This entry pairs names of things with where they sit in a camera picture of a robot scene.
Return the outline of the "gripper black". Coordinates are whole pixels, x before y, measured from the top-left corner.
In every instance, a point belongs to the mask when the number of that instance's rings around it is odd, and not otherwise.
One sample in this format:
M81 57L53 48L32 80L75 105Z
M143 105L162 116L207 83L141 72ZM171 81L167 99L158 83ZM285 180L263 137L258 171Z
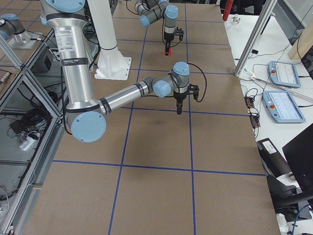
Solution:
M164 55L171 55L170 43L174 40L174 35L173 34L164 34L163 39L165 41Z
M177 101L176 107L177 107L177 114L181 115L182 113L182 106L183 106L183 100L187 97L187 92L184 93L177 93L173 92L174 99Z

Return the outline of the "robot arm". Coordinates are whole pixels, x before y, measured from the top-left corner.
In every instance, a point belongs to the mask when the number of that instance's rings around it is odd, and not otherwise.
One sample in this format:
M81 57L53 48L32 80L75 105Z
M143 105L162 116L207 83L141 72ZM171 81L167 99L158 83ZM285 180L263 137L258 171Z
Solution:
M134 9L144 27L148 27L158 20L163 20L164 54L165 56L171 56L171 42L176 36L179 37L179 42L181 42L184 35L183 30L177 27L178 7L170 4L168 0L137 0Z
M189 65L177 62L164 77L147 77L107 97L93 95L89 59L83 28L87 23L84 6L88 5L99 43L97 79L126 80L131 58L118 49L109 2L106 0L43 0L42 23L55 32L61 59L62 75L68 90L67 125L72 135L82 142L100 139L107 128L105 115L127 103L155 93L158 97L173 94L177 113L188 95Z

